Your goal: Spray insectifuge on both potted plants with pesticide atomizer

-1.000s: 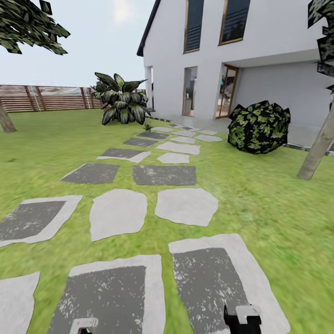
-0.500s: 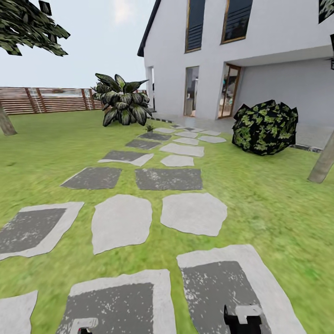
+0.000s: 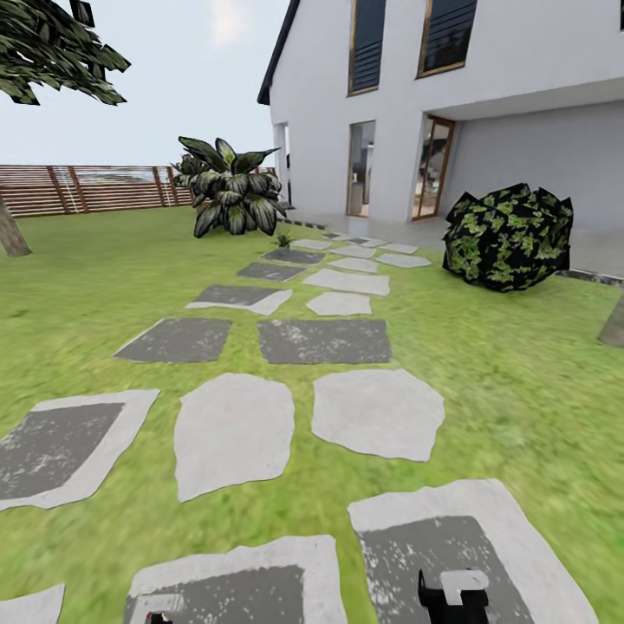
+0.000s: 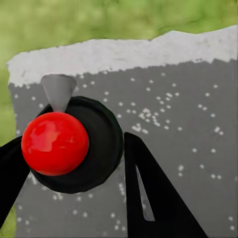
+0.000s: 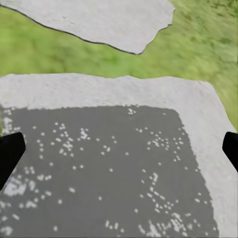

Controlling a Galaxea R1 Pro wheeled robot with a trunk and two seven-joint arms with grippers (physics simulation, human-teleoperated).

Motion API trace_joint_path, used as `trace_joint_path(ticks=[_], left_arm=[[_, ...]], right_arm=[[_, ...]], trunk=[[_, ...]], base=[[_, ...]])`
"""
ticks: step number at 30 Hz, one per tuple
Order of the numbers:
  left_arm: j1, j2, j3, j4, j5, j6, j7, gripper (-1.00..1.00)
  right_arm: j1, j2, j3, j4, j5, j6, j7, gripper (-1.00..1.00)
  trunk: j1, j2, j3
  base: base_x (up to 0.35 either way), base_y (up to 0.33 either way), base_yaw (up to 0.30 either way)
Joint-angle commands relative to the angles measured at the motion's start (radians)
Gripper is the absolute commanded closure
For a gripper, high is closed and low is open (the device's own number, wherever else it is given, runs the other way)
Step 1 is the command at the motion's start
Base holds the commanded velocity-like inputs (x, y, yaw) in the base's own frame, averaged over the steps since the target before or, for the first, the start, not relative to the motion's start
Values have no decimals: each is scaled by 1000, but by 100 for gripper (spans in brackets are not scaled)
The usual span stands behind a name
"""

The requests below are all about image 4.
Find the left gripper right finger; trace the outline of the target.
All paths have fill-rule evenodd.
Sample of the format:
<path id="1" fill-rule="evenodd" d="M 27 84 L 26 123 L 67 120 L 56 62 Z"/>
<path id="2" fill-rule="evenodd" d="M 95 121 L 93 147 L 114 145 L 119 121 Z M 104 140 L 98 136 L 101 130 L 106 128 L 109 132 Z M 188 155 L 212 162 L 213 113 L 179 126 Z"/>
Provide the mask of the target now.
<path id="1" fill-rule="evenodd" d="M 208 238 L 144 141 L 124 132 L 128 238 Z M 138 166 L 155 221 L 144 218 Z"/>

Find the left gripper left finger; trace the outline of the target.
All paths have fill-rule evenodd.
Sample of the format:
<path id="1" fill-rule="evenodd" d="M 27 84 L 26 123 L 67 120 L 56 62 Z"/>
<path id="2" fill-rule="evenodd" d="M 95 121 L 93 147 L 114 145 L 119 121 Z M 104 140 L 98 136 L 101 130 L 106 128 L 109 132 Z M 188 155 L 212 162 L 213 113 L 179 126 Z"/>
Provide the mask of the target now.
<path id="1" fill-rule="evenodd" d="M 21 140 L 22 135 L 0 147 L 0 229 L 30 172 Z"/>

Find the insectifuge atomizer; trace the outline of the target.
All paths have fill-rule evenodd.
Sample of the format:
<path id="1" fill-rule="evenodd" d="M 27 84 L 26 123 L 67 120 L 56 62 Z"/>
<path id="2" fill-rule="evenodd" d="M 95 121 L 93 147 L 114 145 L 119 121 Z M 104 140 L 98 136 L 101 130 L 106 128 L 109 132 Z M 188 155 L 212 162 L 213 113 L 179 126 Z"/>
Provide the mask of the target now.
<path id="1" fill-rule="evenodd" d="M 120 165 L 124 133 L 115 114 L 100 101 L 72 97 L 74 77 L 40 79 L 50 102 L 22 135 L 22 155 L 36 179 L 55 192 L 87 192 L 103 184 Z"/>

